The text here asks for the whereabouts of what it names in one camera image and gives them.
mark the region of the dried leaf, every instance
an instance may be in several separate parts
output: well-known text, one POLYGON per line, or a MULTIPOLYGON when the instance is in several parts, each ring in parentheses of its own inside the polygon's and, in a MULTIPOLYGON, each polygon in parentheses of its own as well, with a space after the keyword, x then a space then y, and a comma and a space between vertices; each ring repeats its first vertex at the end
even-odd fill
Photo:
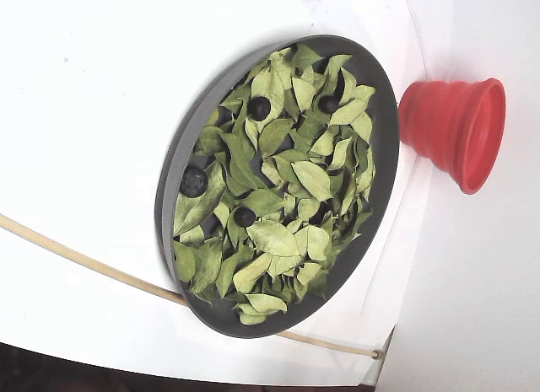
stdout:
POLYGON ((332 198, 330 178, 324 169, 308 161, 293 162, 292 167, 300 183, 318 201, 325 201, 328 198, 332 198))
POLYGON ((273 255, 272 262, 268 267, 268 274, 274 280, 280 274, 295 268, 301 261, 302 257, 299 255, 273 255))
POLYGON ((221 242, 211 239, 195 253, 195 276, 189 288, 190 293, 202 293, 218 278, 221 267, 221 242))
POLYGON ((238 113, 242 102, 247 102, 250 99, 250 86, 243 84, 233 89, 225 100, 221 102, 221 106, 231 110, 235 114, 238 113))
POLYGON ((351 143, 351 140, 352 138, 350 137, 349 139, 339 141, 336 144, 336 148, 334 149, 334 154, 332 156, 332 162, 328 166, 328 170, 337 170, 343 167, 345 164, 345 159, 347 158, 347 148, 351 143))
POLYGON ((298 202, 298 219, 307 221, 317 213, 320 205, 321 203, 314 198, 300 200, 298 202))
POLYGON ((358 86, 351 93, 353 99, 361 99, 366 104, 370 101, 371 96, 375 93, 375 89, 370 86, 358 86))
POLYGON ((254 222, 247 233, 258 250, 270 255, 298 255, 294 235, 281 223, 274 221, 254 222))
POLYGON ((307 262, 304 264, 303 267, 300 268, 300 271, 298 272, 298 276, 296 276, 296 278, 298 278, 300 284, 306 287, 310 283, 310 281, 315 278, 320 269, 321 266, 319 266, 317 263, 307 262))
POLYGON ((180 281, 188 282, 195 275, 195 255, 193 248, 180 242, 172 242, 176 255, 176 273, 180 281))
POLYGON ((221 130, 216 126, 205 126, 199 134, 193 153, 197 156, 212 156, 222 152, 225 147, 220 134, 221 130))
POLYGON ((316 94, 313 85, 305 82, 301 78, 293 78, 294 97, 301 112, 311 108, 313 97, 316 94))
POLYGON ((354 99, 332 114, 330 125, 348 125, 358 118, 364 110, 365 102, 361 99, 354 99))
POLYGON ((263 120, 257 122, 259 131, 270 121, 281 114, 284 108, 285 92, 278 73, 271 67, 263 68, 251 83, 251 97, 266 97, 272 106, 270 113, 263 120))
POLYGON ((180 235, 181 243, 186 246, 197 246, 204 243, 204 232, 200 225, 180 235))
POLYGON ((250 208, 258 217, 276 212, 285 206, 285 200, 273 191, 254 190, 249 196, 238 201, 240 205, 250 208))
POLYGON ((240 139, 232 133, 222 133, 221 137, 230 151, 229 170, 232 178, 238 183, 242 183, 242 185, 249 186, 253 190, 264 188, 264 183, 251 170, 249 160, 242 149, 240 139))
POLYGON ((361 112, 353 122, 351 122, 351 127, 358 133, 358 135, 365 140, 366 142, 370 141, 371 136, 371 118, 365 113, 361 112))
POLYGON ((265 315, 255 316, 253 314, 245 314, 243 312, 239 313, 240 323, 246 326, 259 325, 264 322, 267 317, 265 315))
POLYGON ((272 255, 265 253, 233 275, 233 283, 239 293, 249 293, 272 261, 272 255))
POLYGON ((264 158, 271 156, 278 150, 293 123, 291 118, 282 118, 274 120, 264 127, 259 137, 259 147, 264 158))
POLYGON ((307 67, 311 66, 313 63, 318 62, 322 59, 315 51, 313 51, 308 46, 298 44, 296 52, 293 56, 293 66, 297 67, 299 70, 303 71, 307 67))
POLYGON ((221 164, 214 161, 205 171, 208 177, 208 189, 204 194, 198 198, 188 198, 181 193, 178 194, 174 221, 175 236, 195 228, 212 213, 221 200, 225 191, 221 164))
POLYGON ((269 312, 273 313, 276 310, 287 312, 287 304, 272 295, 252 293, 247 294, 246 296, 247 300, 250 301, 251 306, 261 314, 268 314, 269 312))
POLYGON ((343 75, 345 85, 343 87, 343 95, 339 100, 339 104, 344 105, 348 103, 348 101, 351 99, 351 95, 353 94, 353 90, 356 89, 356 78, 343 68, 341 68, 341 74, 343 75))

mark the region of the wooden stick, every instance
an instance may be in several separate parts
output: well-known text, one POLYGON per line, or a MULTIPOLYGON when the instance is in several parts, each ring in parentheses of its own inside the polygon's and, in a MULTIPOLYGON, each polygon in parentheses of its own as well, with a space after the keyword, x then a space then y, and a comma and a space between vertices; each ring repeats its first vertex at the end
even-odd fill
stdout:
MULTIPOLYGON (((98 272, 99 274, 117 280, 119 282, 123 282, 124 284, 135 287, 136 289, 140 289, 141 291, 145 291, 146 293, 151 293, 156 297, 168 299, 171 302, 186 306, 186 301, 179 293, 173 293, 168 289, 158 287, 157 285, 131 276, 126 272, 117 270, 116 268, 108 266, 107 264, 103 264, 97 260, 91 259, 87 255, 83 255, 82 253, 70 249, 67 246, 64 246, 63 244, 49 239, 42 234, 38 234, 34 230, 26 228, 20 223, 15 222, 13 219, 10 219, 2 214, 0 214, 0 228, 4 228, 22 239, 28 240, 29 242, 40 246, 45 250, 49 250, 56 255, 59 255, 92 271, 98 272)), ((378 352, 377 350, 365 350, 356 347, 339 346, 338 344, 314 339, 312 337, 297 335, 295 333, 291 333, 290 331, 282 331, 281 333, 278 333, 277 336, 281 336, 290 340, 295 340, 306 344, 311 344, 313 346, 335 350, 338 352, 348 352, 351 354, 358 354, 373 358, 379 358, 381 356, 380 352, 378 352)))

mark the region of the white surface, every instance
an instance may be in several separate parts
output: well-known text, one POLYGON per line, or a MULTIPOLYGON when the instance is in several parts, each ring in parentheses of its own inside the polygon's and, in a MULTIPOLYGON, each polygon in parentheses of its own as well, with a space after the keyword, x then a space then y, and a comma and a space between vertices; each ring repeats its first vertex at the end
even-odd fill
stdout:
MULTIPOLYGON (((174 289, 156 250, 154 194, 178 120, 243 52, 320 32, 371 50, 397 98, 424 75, 404 0, 0 0, 0 213, 174 289)), ((403 149, 391 205, 359 269, 295 331, 382 346, 402 289, 389 296, 377 265, 383 250, 385 265, 413 253, 421 213, 414 223, 394 217, 406 204, 414 160, 403 149), (389 252, 388 234, 400 239, 402 229, 408 248, 389 252), (373 309, 380 298, 390 301, 388 310, 373 309)), ((427 188, 429 171, 423 180, 427 188)), ((423 201, 413 197, 417 212, 423 201)), ((233 383, 358 384, 373 364, 278 337, 221 336, 188 309, 11 234, 0 231, 0 238, 2 342, 111 368, 233 383)))
POLYGON ((503 82, 505 135, 477 195, 434 174, 377 391, 537 391, 540 0, 455 5, 451 76, 503 82))

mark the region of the black berry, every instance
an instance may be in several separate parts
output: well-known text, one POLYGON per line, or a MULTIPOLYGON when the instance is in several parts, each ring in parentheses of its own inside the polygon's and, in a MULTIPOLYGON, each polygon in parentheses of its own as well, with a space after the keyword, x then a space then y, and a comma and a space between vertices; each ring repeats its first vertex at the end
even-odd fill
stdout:
POLYGON ((208 188, 208 177, 204 170, 195 166, 187 166, 182 175, 180 192, 188 198, 197 198, 208 188))
POLYGON ((331 95, 325 95, 319 100, 319 110, 325 114, 333 114, 339 108, 339 100, 331 95))
POLYGON ((266 97, 255 97, 247 104, 247 113, 255 121, 264 120, 270 114, 271 109, 270 100, 266 97))
POLYGON ((235 222, 242 228, 247 228, 255 222, 255 213, 246 207, 240 207, 235 212, 235 222))

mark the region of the red collapsible funnel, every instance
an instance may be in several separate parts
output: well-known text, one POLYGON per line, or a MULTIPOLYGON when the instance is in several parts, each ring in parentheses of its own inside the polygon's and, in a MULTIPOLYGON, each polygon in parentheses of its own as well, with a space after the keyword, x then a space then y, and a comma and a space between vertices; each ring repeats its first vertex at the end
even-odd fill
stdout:
POLYGON ((474 194, 497 158, 505 114, 505 90, 495 78, 414 83, 399 104, 401 140, 474 194))

